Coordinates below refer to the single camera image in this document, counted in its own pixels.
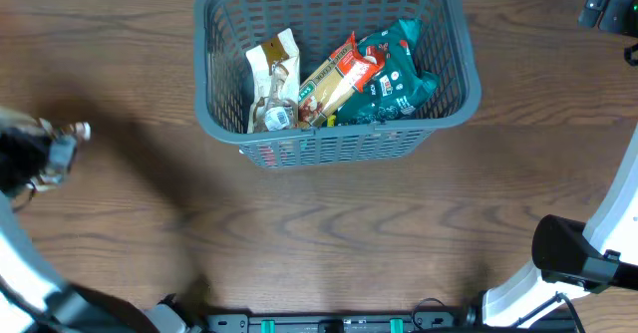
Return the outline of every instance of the black mount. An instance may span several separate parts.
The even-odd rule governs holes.
[[[564,282],[600,293],[610,286],[638,290],[638,266],[620,253],[600,254],[583,237],[585,224],[554,215],[540,221],[531,246],[534,265],[546,282]]]
[[[454,312],[440,309],[422,311],[415,315],[425,330],[448,328],[454,331]],[[405,333],[414,332],[410,314],[362,314],[362,315],[290,315],[250,316],[223,314],[207,317],[208,329],[215,333]]]
[[[638,0],[587,0],[578,17],[578,24],[587,28],[598,25],[604,32],[638,38]],[[634,54],[638,45],[626,48],[625,61],[638,66]]]

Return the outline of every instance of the food package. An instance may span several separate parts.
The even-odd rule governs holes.
[[[357,51],[355,33],[335,50],[301,85],[299,127],[321,125],[384,67],[383,53],[371,48],[364,58]]]
[[[386,65],[366,85],[363,95],[353,96],[340,108],[335,125],[407,119],[432,97],[439,78],[427,72],[420,77],[412,60],[421,25],[418,19],[401,19],[359,42],[361,53],[383,51]]]
[[[297,125],[299,49],[286,29],[246,52],[254,80],[247,133],[292,129]]]

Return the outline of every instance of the wood grain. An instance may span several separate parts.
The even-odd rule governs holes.
[[[467,124],[410,157],[266,171],[193,115],[193,0],[0,0],[0,102],[94,140],[20,220],[78,283],[151,307],[198,274],[255,312],[462,304],[528,258],[547,214],[586,220],[638,118],[625,38],[584,0],[465,0],[483,86]],[[635,331],[638,294],[576,303]]]

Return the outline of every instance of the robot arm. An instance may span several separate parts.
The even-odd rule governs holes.
[[[637,231],[638,130],[634,133],[607,196],[585,225],[582,237],[603,256],[601,260],[604,260],[608,252],[618,252],[620,262],[627,263],[623,266],[630,267],[629,265],[638,265]],[[538,241],[541,238],[549,239],[546,236],[534,236],[534,244],[540,245],[541,242]],[[569,299],[575,299],[586,296],[590,291],[597,292],[596,289],[583,284],[548,281],[543,278],[542,270],[530,260],[505,284],[489,290],[483,296],[482,323],[492,327],[508,327],[534,312],[543,303],[551,301],[557,292],[565,294]],[[535,315],[520,327],[529,327],[560,305],[561,303],[553,302],[541,311],[536,311]]]
[[[35,250],[1,192],[0,262],[0,322],[6,332],[25,331],[34,323],[33,317],[10,302],[8,296],[16,296],[32,312],[42,314],[47,310],[46,298],[62,291],[67,282]]]

